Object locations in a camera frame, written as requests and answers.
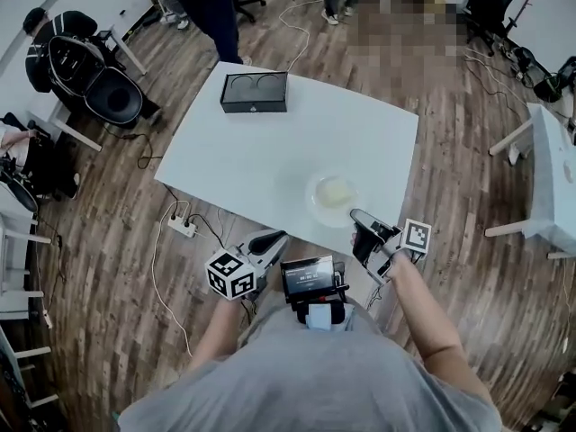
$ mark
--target shoe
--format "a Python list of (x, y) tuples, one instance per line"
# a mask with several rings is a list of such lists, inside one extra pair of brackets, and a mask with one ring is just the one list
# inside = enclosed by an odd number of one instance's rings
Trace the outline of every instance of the shoe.
[(178, 23), (178, 25), (176, 26), (176, 28), (179, 31), (183, 31), (186, 27), (188, 27), (188, 25), (190, 25), (190, 21), (188, 21), (187, 19), (183, 19), (182, 21), (180, 21)]
[(516, 162), (518, 162), (518, 157), (520, 157), (520, 151), (518, 150), (518, 147), (516, 144), (511, 144), (508, 149), (508, 162), (510, 163), (511, 167), (513, 167)]
[(160, 121), (161, 118), (162, 118), (162, 109), (158, 109), (157, 111), (152, 113), (152, 115), (150, 115), (150, 117), (148, 118), (148, 122), (150, 123), (150, 126), (154, 126)]
[(80, 173), (74, 173), (74, 184), (76, 184), (76, 191), (74, 192), (72, 200), (75, 200), (78, 196), (78, 192), (80, 192)]
[(328, 16), (326, 14), (326, 10), (322, 10), (322, 17), (328, 22), (330, 25), (338, 25), (338, 15), (334, 14), (333, 16)]

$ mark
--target white table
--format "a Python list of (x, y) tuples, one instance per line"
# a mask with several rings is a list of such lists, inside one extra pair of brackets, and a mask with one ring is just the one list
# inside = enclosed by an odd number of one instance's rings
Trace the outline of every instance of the white table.
[(576, 147), (566, 129), (542, 105), (529, 104), (531, 118), (490, 148), (496, 155), (516, 144), (520, 151), (534, 147), (535, 174), (532, 210), (528, 220), (486, 229), (487, 237), (523, 232), (540, 235), (563, 253), (550, 259), (576, 256)]
[(311, 176), (344, 168), (380, 220), (398, 222), (418, 116), (308, 78), (288, 78), (288, 112), (229, 113), (227, 74), (269, 72), (219, 63), (184, 116), (156, 179), (208, 203), (350, 255), (352, 226), (332, 229), (306, 207)]

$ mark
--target hand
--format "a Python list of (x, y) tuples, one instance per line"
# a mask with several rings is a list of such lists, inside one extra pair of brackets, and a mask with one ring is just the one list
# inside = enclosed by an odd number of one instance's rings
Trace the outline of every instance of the hand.
[[(356, 234), (354, 233), (352, 234), (350, 244), (354, 246), (355, 243), (356, 243)], [(406, 274), (411, 267), (414, 267), (414, 265), (406, 256), (406, 253), (404, 253), (403, 251), (399, 251), (394, 256), (392, 256), (392, 265), (388, 270), (388, 272), (386, 273), (386, 276), (388, 278), (394, 279), (396, 277)]]

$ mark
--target black box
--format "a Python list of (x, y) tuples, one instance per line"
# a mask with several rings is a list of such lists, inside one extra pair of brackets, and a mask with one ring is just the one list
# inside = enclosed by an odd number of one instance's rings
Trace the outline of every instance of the black box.
[(225, 113), (286, 112), (288, 72), (226, 75), (220, 104)]

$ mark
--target white wall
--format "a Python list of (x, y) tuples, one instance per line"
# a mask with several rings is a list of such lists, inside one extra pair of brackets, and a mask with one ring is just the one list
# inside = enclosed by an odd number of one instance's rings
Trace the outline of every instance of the white wall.
[[(6, 53), (14, 38), (22, 37), (22, 21), (34, 6), (44, 5), (47, 0), (0, 0), (0, 58)], [(46, 9), (57, 15), (66, 10), (79, 10), (94, 18), (100, 28), (107, 29), (115, 24), (118, 32), (125, 33), (149, 8), (149, 0), (55, 0)], [(36, 95), (26, 77), (24, 60), (29, 39), (22, 39), (15, 53), (0, 70), (0, 116), (14, 113), (21, 122), (28, 121), (27, 104)]]
[[(448, 0), (462, 5), (467, 0)], [(526, 0), (514, 0), (506, 14), (514, 18)], [(531, 50), (538, 62), (549, 72), (557, 71), (566, 59), (576, 55), (576, 0), (530, 0), (529, 6), (520, 16), (517, 28), (509, 34), (517, 45)]]

